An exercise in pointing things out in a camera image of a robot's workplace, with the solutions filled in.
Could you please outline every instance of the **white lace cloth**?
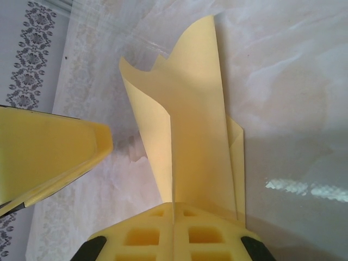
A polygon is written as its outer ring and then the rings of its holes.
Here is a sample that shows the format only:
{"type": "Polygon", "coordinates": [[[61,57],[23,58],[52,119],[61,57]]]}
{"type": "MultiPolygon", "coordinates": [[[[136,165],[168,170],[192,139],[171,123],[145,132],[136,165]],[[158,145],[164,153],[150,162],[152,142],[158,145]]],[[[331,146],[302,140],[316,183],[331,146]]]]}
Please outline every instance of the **white lace cloth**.
{"type": "Polygon", "coordinates": [[[348,258],[347,12],[340,0],[74,0],[53,113],[107,123],[115,149],[35,206],[27,260],[70,260],[160,203],[119,58],[149,70],[209,14],[226,109],[246,134],[248,227],[279,260],[348,258]]]}

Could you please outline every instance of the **curled paper sheet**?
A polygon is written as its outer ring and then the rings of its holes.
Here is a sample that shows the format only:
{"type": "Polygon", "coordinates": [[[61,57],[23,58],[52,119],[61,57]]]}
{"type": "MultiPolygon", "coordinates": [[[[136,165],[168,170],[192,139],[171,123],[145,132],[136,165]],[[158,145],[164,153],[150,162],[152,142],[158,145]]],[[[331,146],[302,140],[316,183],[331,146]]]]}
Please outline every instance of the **curled paper sheet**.
{"type": "Polygon", "coordinates": [[[243,130],[225,114],[213,17],[192,24],[150,72],[124,58],[120,71],[163,201],[244,222],[243,130]]]}

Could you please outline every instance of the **white tablecloth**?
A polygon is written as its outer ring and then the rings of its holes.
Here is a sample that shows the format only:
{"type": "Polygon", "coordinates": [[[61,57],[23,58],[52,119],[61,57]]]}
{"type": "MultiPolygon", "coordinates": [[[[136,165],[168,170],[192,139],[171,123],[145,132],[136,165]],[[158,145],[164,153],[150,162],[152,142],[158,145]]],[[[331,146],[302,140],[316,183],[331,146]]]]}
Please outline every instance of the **white tablecloth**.
{"type": "Polygon", "coordinates": [[[118,62],[149,70],[209,14],[226,110],[245,129],[248,228],[278,260],[348,259],[347,12],[340,0],[74,0],[53,112],[109,124],[115,149],[36,205],[27,260],[70,260],[160,203],[118,62]]]}

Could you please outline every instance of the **patterned wallpaper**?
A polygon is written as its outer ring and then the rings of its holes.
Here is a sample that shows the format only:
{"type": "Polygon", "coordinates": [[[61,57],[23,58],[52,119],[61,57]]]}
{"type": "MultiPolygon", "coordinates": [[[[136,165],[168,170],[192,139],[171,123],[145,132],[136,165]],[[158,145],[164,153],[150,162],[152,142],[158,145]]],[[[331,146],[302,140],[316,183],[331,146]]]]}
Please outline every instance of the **patterned wallpaper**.
{"type": "MultiPolygon", "coordinates": [[[[23,29],[18,33],[21,41],[18,42],[16,52],[17,62],[8,86],[6,102],[13,107],[32,110],[38,107],[42,89],[42,76],[47,66],[48,48],[51,46],[51,30],[55,25],[57,14],[51,9],[33,2],[27,2],[23,29]]],[[[0,261],[10,259],[11,245],[16,232],[16,219],[21,213],[13,213],[0,219],[0,261]]]]}

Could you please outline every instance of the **white wall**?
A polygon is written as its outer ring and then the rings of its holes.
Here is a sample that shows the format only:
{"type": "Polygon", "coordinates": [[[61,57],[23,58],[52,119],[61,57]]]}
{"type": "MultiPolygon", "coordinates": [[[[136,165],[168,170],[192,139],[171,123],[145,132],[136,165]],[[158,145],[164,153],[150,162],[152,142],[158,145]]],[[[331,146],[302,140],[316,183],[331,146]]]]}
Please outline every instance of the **white wall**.
{"type": "MultiPolygon", "coordinates": [[[[52,112],[68,23],[69,18],[59,10],[50,11],[24,0],[1,1],[0,104],[52,112]],[[15,64],[21,63],[16,56],[23,51],[22,64],[15,67],[15,64]],[[38,58],[32,57],[30,60],[27,56],[29,53],[38,58]],[[26,71],[18,73],[19,82],[15,82],[11,77],[20,69],[26,71]],[[34,79],[35,82],[26,84],[23,78],[25,74],[36,75],[38,78],[34,79]],[[34,90],[33,85],[38,82],[42,86],[37,86],[34,90]]],[[[23,209],[0,220],[0,261],[25,260],[33,210],[33,207],[23,209]]]]}

